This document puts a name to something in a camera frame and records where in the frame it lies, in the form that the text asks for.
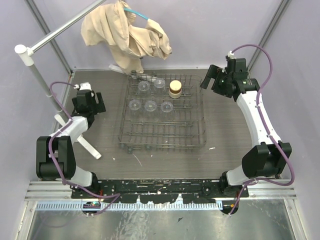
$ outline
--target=cable clip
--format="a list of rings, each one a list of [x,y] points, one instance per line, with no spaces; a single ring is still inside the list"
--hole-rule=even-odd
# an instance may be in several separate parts
[[[235,59],[235,55],[234,55],[234,53],[232,51],[229,51],[227,56],[228,56],[229,59]]]

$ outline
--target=glass cup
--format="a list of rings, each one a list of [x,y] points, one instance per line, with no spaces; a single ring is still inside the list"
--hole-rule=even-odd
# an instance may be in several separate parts
[[[150,83],[148,81],[141,81],[138,84],[138,95],[145,98],[151,95]]]
[[[149,119],[157,117],[157,103],[155,101],[149,100],[145,102],[144,115]]]
[[[163,121],[169,121],[169,120],[173,120],[174,118],[174,105],[169,102],[169,101],[165,101],[161,104],[160,106],[161,109],[161,119]]]
[[[153,82],[153,86],[154,86],[154,94],[163,95],[166,93],[166,80],[164,80],[163,78],[157,78]]]
[[[142,113],[142,102],[138,99],[132,99],[129,102],[129,109],[131,118],[138,119]]]

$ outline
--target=purple wall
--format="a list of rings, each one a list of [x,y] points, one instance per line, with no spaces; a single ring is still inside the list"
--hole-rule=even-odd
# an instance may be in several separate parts
[[[54,29],[87,7],[94,0],[36,0],[49,27]],[[129,6],[157,21],[170,38],[173,53],[167,60],[146,57],[145,68],[208,68],[225,64],[225,55],[233,48],[258,43],[279,0],[127,0]],[[107,69],[114,60],[105,44],[87,47],[76,23],[57,38],[72,67]],[[136,19],[136,26],[146,21]],[[250,57],[252,49],[245,51]]]
[[[315,240],[320,239],[319,13],[319,1],[291,2],[266,46],[274,72],[263,94],[273,126],[292,145],[294,188]],[[268,71],[268,61],[261,55],[251,76],[261,83]]]
[[[2,1],[0,6],[0,239],[11,240],[29,182],[36,178],[36,140],[50,134],[55,109],[14,51],[17,44],[34,44],[43,37],[42,31],[24,1]],[[48,84],[67,81],[68,74],[50,46],[39,50],[34,61]],[[56,88],[59,96],[62,92],[62,87]]]

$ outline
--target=blue handle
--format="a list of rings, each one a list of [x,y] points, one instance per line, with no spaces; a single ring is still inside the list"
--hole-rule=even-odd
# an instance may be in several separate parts
[[[145,19],[145,20],[148,20],[148,19],[149,19],[148,17],[146,17],[145,15],[141,14],[141,13],[138,12],[138,11],[135,11],[135,10],[132,10],[132,9],[129,9],[129,8],[126,8],[126,7],[125,7],[123,10],[125,10],[125,11],[127,11],[127,12],[130,12],[130,13],[133,13],[133,14],[136,14],[136,15],[142,17],[142,18]]]

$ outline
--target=gray floor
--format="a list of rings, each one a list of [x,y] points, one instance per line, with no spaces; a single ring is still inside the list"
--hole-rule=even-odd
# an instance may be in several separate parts
[[[170,70],[157,73],[195,74],[202,79],[206,70]],[[77,164],[95,172],[98,178],[218,178],[222,172],[241,164],[251,148],[250,133],[243,114],[233,99],[203,90],[207,142],[199,150],[135,150],[128,154],[119,148],[119,127],[127,77],[112,71],[77,71],[73,83],[90,82],[101,92],[107,112],[95,118],[84,137],[102,154],[94,159],[81,145],[73,145]],[[71,90],[67,109],[72,111]]]

